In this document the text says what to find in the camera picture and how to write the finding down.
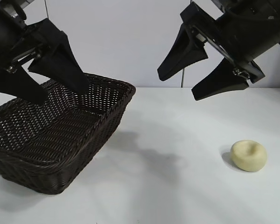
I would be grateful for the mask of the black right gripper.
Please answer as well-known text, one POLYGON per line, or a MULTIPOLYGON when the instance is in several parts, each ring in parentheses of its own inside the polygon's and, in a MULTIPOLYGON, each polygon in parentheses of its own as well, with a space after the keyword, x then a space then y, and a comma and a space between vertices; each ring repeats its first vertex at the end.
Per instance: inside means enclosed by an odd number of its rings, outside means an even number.
POLYGON ((225 58, 192 88, 196 101, 248 88, 245 78, 234 75, 235 67, 247 73, 252 83, 261 80, 265 75, 254 59, 280 42, 280 1, 216 1, 214 4, 223 13, 217 19, 195 2, 181 12, 184 24, 157 69, 159 79, 165 81, 187 66, 207 59, 205 43, 185 25, 198 30, 225 58))

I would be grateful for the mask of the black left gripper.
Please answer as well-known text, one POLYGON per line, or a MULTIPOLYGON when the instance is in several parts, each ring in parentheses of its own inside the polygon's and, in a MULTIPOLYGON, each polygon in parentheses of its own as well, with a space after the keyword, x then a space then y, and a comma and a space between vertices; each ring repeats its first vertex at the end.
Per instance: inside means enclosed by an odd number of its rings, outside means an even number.
POLYGON ((27 25, 30 0, 0 0, 0 93, 42 105, 47 91, 23 69, 57 81, 77 94, 89 82, 71 50, 68 36, 48 18, 27 25))

